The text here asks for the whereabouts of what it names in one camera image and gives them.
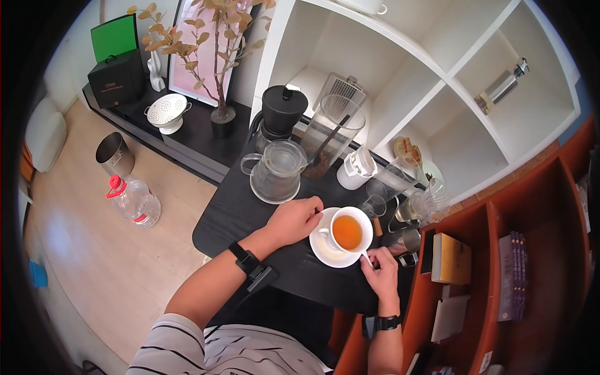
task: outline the purple book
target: purple book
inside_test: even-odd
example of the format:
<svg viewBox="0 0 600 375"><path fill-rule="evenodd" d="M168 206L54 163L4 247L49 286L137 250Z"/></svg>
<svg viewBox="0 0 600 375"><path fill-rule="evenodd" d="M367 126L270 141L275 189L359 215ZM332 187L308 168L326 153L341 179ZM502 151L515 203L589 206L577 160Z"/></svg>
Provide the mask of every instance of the purple book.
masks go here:
<svg viewBox="0 0 600 375"><path fill-rule="evenodd" d="M519 244L521 245L521 305L519 306L518 319L523 318L525 312L525 302L527 298L527 241L523 238L523 234L519 233Z"/></svg>
<svg viewBox="0 0 600 375"><path fill-rule="evenodd" d="M512 244L512 319L517 318L517 305L518 305L518 261L517 261L517 234L511 232L511 244Z"/></svg>
<svg viewBox="0 0 600 375"><path fill-rule="evenodd" d="M515 243L517 245L517 264L515 265L516 270L516 286L517 286L517 308L514 310L515 315L513 316L513 320L518 322L519 312L521 311L521 306L523 306L523 268L522 268L522 250L521 250L521 241L519 239L520 234L515 232Z"/></svg>
<svg viewBox="0 0 600 375"><path fill-rule="evenodd" d="M512 320L512 288L513 281L513 257L511 236L505 236L498 240L500 256L500 307L498 309L498 322Z"/></svg>

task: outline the gift box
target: gift box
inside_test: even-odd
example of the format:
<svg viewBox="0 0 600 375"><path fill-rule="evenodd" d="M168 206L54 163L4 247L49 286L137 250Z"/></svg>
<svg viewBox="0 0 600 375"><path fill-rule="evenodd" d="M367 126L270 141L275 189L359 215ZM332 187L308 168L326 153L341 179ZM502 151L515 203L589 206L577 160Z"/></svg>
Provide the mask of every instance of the gift box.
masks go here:
<svg viewBox="0 0 600 375"><path fill-rule="evenodd" d="M89 72L88 80L100 108L138 101L146 88L140 50L110 55Z"/></svg>

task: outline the wristwatch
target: wristwatch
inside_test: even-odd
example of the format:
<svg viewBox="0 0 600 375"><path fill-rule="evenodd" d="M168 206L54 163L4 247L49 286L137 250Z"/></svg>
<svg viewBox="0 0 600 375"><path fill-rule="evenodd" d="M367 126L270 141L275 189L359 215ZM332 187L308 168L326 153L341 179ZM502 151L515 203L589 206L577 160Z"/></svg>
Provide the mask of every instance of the wristwatch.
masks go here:
<svg viewBox="0 0 600 375"><path fill-rule="evenodd" d="M277 280L279 273L271 266L263 266L250 250L244 250L236 241L229 245L229 251L238 258L235 264L248 275L251 283L246 288L249 293L255 293Z"/></svg>
<svg viewBox="0 0 600 375"><path fill-rule="evenodd" d="M259 260L250 250L244 250L236 241L233 241L229 245L229 250L238 258L235 264L238 265L250 277L254 280L264 270Z"/></svg>
<svg viewBox="0 0 600 375"><path fill-rule="evenodd" d="M372 339L377 331L389 331L395 329L402 321L399 316L362 316L362 335L365 338Z"/></svg>

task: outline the white mug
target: white mug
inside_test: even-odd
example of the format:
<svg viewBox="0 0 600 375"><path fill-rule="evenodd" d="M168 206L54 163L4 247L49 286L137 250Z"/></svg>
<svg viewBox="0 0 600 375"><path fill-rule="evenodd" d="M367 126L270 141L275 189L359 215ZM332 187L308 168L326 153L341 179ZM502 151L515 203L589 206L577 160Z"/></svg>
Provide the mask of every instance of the white mug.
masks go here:
<svg viewBox="0 0 600 375"><path fill-rule="evenodd" d="M385 14L388 8L383 0L336 0L341 5L366 14Z"/></svg>
<svg viewBox="0 0 600 375"><path fill-rule="evenodd" d="M352 218L354 218L354 220L356 220L358 222L358 224L361 226L361 229L362 229L361 243L352 250L346 250L345 248L343 248L335 240L335 237L333 236L334 221L338 217L345 216L345 215L348 215L348 216L351 216ZM367 258L367 261L369 262L371 267L373 267L373 264L371 263L371 260L369 259L369 256L367 255L367 250L369 249L369 247L371 246L371 242L373 241L373 227L371 225L371 220L369 219L369 217L364 212L362 212L360 209L358 209L356 207L340 208L338 210L338 212L336 212L335 215L333 216L333 218L331 219L331 224L329 224L329 228L319 229L319 234L327 238L327 243L333 250L343 251L345 253L350 253L350 254L361 253L365 258Z"/></svg>

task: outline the white colander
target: white colander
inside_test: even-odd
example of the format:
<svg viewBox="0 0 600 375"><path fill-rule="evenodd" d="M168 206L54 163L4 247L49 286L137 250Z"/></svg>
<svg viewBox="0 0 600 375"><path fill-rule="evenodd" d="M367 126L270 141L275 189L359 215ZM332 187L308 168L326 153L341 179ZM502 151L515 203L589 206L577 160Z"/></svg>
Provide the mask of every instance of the white colander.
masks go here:
<svg viewBox="0 0 600 375"><path fill-rule="evenodd" d="M167 94L147 107L144 115L148 122L160 129L163 134L178 130L183 121L181 116L191 108L187 98L181 94Z"/></svg>

